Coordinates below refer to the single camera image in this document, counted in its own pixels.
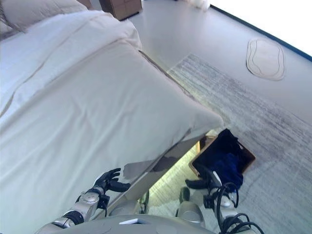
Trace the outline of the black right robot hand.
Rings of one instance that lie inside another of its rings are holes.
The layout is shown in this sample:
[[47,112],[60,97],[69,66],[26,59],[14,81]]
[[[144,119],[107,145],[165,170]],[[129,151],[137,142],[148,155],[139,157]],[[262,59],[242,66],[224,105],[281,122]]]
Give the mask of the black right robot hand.
[[210,190],[221,187],[222,183],[214,171],[211,171],[205,166],[198,165],[199,180],[185,180],[187,187],[194,190]]

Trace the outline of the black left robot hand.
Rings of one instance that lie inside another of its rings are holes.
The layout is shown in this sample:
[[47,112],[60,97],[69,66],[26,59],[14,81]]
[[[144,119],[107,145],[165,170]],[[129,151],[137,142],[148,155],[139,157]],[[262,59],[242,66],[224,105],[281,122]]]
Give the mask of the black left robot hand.
[[103,173],[94,182],[93,188],[101,187],[104,193],[106,193],[108,190],[118,193],[126,192],[131,187],[131,184],[118,181],[120,171],[121,168],[115,168]]

